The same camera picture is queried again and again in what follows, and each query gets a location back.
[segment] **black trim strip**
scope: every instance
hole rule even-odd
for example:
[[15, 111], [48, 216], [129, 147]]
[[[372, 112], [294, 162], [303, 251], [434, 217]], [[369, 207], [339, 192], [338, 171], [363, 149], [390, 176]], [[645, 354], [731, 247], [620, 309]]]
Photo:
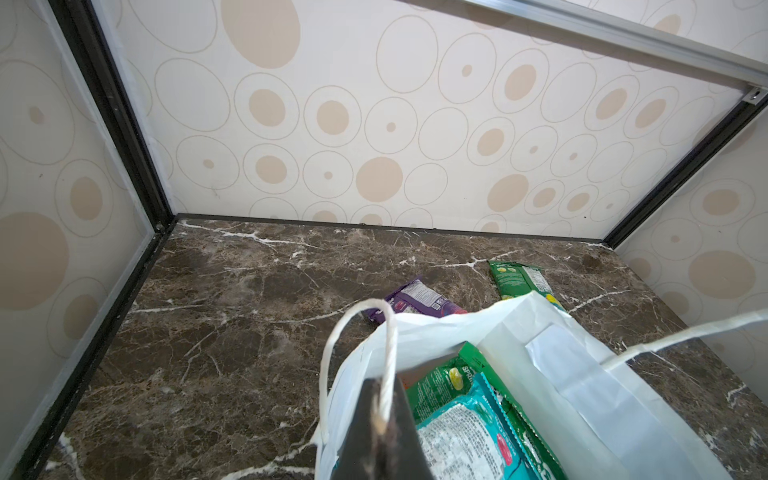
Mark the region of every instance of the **black trim strip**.
[[669, 174], [605, 237], [610, 248], [618, 247], [643, 222], [669, 200], [685, 182], [742, 131], [766, 106], [768, 97], [758, 105], [745, 101], [731, 110]]
[[391, 227], [387, 225], [365, 225], [364, 223], [326, 223], [310, 222], [304, 220], [278, 220], [274, 218], [255, 218], [255, 217], [231, 217], [229, 215], [206, 215], [206, 214], [178, 214], [179, 220], [226, 220], [230, 222], [248, 222], [248, 223], [281, 223], [287, 225], [303, 225], [306, 227], [336, 227], [336, 228], [363, 228], [367, 230], [401, 230], [414, 233], [440, 233], [445, 235], [466, 235], [469, 237], [503, 237], [503, 238], [525, 238], [529, 240], [563, 240], [568, 242], [587, 242], [600, 243], [605, 245], [603, 240], [597, 238], [577, 238], [577, 237], [550, 237], [547, 235], [524, 235], [517, 233], [491, 233], [491, 232], [473, 232], [469, 230], [441, 230], [439, 228], [410, 228], [410, 227]]
[[77, 408], [80, 399], [88, 388], [101, 359], [107, 353], [112, 339], [120, 329], [125, 315], [147, 279], [152, 266], [160, 256], [177, 219], [173, 219], [163, 233], [156, 233], [131, 272], [125, 285], [109, 309], [104, 321], [94, 335], [88, 348], [83, 353], [74, 371], [69, 376], [58, 397], [48, 410], [35, 436], [27, 445], [22, 458], [16, 464], [12, 478], [34, 480], [40, 475], [58, 438]]
[[174, 215], [90, 0], [48, 0], [155, 231]]

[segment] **green candy package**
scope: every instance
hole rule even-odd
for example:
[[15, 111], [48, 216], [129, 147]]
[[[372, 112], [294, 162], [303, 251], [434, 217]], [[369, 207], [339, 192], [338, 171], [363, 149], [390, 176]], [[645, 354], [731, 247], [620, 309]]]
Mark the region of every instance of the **green candy package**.
[[429, 471], [440, 480], [535, 480], [513, 443], [508, 424], [485, 376], [416, 426]]
[[513, 442], [527, 460], [523, 462], [524, 468], [520, 470], [528, 471], [530, 478], [566, 480], [560, 463], [531, 424], [520, 404], [482, 353], [469, 342], [459, 350], [458, 356], [433, 369], [406, 390], [415, 423], [418, 425], [424, 422], [453, 399], [467, 394], [477, 373], [483, 373], [494, 389], [511, 428], [509, 435], [514, 437]]
[[496, 282], [498, 292], [502, 295], [502, 300], [523, 296], [530, 292], [538, 292], [549, 300], [549, 303], [565, 311], [558, 299], [552, 295], [552, 288], [537, 266], [515, 262], [496, 262], [494, 260], [489, 260], [488, 265], [491, 266], [491, 275]]

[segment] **green package in bag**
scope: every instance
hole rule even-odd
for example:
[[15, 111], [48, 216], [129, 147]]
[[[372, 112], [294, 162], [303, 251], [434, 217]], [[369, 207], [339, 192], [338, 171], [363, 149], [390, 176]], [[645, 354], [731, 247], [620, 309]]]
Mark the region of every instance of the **green package in bag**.
[[491, 275], [496, 282], [498, 292], [502, 295], [502, 300], [523, 296], [530, 292], [539, 292], [549, 300], [549, 303], [565, 311], [558, 299], [552, 295], [552, 288], [537, 266], [493, 260], [489, 260], [488, 265], [491, 266]]
[[523, 452], [526, 468], [531, 478], [541, 480], [566, 480], [560, 463], [544, 439], [538, 434], [509, 389], [496, 375], [485, 357], [471, 343], [465, 343], [458, 356], [432, 370], [424, 378], [406, 390], [411, 412], [416, 424], [442, 408], [454, 398], [465, 395], [472, 387], [476, 373], [485, 374], [495, 390], [502, 411], [509, 420], [511, 436]]

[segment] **wallpaper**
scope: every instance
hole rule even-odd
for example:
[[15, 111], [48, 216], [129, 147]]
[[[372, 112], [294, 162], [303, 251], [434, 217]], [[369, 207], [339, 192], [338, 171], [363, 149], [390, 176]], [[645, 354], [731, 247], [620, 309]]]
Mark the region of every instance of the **wallpaper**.
[[148, 238], [82, 77], [37, 7], [0, 0], [0, 478]]
[[[617, 248], [688, 325], [768, 308], [767, 151], [763, 113]], [[704, 341], [768, 403], [768, 323]]]
[[[568, 0], [679, 35], [711, 47], [768, 62], [766, 0]], [[721, 87], [712, 85], [712, 91]]]
[[462, 2], [100, 6], [182, 212], [602, 238], [741, 96]]

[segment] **teal candy package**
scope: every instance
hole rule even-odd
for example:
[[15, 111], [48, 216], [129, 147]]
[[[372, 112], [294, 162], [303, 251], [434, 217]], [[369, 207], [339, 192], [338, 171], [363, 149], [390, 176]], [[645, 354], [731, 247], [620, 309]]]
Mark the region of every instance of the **teal candy package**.
[[485, 374], [416, 426], [435, 480], [534, 480]]

